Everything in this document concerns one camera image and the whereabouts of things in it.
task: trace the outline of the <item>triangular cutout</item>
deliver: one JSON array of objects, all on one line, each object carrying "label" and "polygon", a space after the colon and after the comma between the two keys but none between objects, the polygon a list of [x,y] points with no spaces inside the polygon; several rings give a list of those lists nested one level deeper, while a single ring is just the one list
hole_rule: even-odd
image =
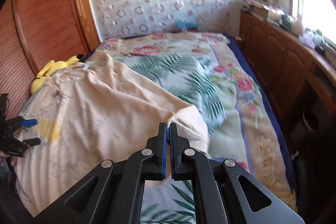
[{"label": "triangular cutout", "polygon": [[239,176],[238,181],[253,212],[257,212],[272,204],[272,201],[247,178]]},{"label": "triangular cutout", "polygon": [[65,205],[82,213],[92,196],[93,191],[98,183],[98,177],[90,178],[83,186],[81,186],[71,197],[65,201]]}]

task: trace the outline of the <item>yellow plush toy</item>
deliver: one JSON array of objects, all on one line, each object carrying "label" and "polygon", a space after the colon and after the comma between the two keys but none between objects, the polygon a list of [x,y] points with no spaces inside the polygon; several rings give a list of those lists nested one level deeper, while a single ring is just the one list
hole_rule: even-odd
[{"label": "yellow plush toy", "polygon": [[54,60],[50,60],[48,63],[44,65],[44,67],[36,75],[36,79],[32,82],[30,86],[30,92],[34,93],[42,85],[42,83],[46,80],[46,76],[51,75],[54,71],[66,68],[78,62],[79,59],[77,57],[79,56],[74,55],[73,57],[70,57],[67,61],[55,62]]}]

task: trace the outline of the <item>trash can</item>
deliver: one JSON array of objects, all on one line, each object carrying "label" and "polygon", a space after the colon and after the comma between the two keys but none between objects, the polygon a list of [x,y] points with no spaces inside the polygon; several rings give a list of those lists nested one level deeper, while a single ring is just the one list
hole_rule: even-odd
[{"label": "trash can", "polygon": [[292,130],[291,139],[293,143],[303,143],[308,138],[314,138],[318,129],[319,121],[315,114],[309,110],[305,110],[302,114],[302,118]]}]

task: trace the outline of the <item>brown wooden cabinet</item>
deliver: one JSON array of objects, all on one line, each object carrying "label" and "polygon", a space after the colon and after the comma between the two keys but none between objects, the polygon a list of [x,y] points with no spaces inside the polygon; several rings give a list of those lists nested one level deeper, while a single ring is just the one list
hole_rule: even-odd
[{"label": "brown wooden cabinet", "polygon": [[243,54],[282,119],[305,84],[312,58],[295,37],[251,15],[241,14],[240,31]]}]

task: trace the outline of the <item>silver screw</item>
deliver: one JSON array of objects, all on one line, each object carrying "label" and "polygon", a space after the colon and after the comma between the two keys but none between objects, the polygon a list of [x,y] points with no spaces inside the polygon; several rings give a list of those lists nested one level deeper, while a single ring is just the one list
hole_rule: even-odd
[{"label": "silver screw", "polygon": [[112,161],[110,160],[104,160],[102,163],[101,163],[101,167],[103,168],[109,168],[112,166]]},{"label": "silver screw", "polygon": [[187,156],[194,156],[195,155],[195,151],[192,150],[192,149],[186,149],[184,151],[184,153],[187,155]]},{"label": "silver screw", "polygon": [[236,165],[235,161],[232,160],[232,159],[228,159],[226,161],[224,161],[224,164],[227,166],[227,167],[233,167]]},{"label": "silver screw", "polygon": [[152,154],[152,151],[148,148],[144,149],[141,151],[141,154],[144,155],[144,156],[149,156]]}]

